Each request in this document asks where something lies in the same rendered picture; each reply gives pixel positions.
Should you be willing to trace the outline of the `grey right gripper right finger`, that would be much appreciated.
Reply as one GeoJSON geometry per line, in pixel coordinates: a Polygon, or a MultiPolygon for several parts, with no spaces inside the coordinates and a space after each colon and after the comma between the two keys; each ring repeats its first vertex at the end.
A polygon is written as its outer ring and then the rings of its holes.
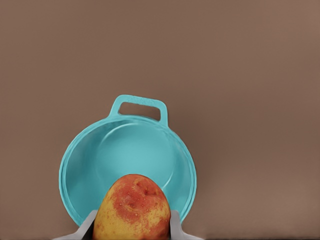
{"type": "Polygon", "coordinates": [[[187,234],[183,231],[180,215],[177,210],[171,210],[170,217],[170,239],[171,240],[204,240],[203,238],[187,234]]]}

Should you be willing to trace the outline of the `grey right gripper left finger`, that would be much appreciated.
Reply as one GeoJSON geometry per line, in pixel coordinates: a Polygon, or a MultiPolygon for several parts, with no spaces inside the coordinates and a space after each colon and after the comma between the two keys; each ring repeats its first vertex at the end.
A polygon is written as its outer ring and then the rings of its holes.
{"type": "Polygon", "coordinates": [[[97,210],[92,210],[76,232],[53,238],[52,240],[93,240],[94,221],[97,210]]]}

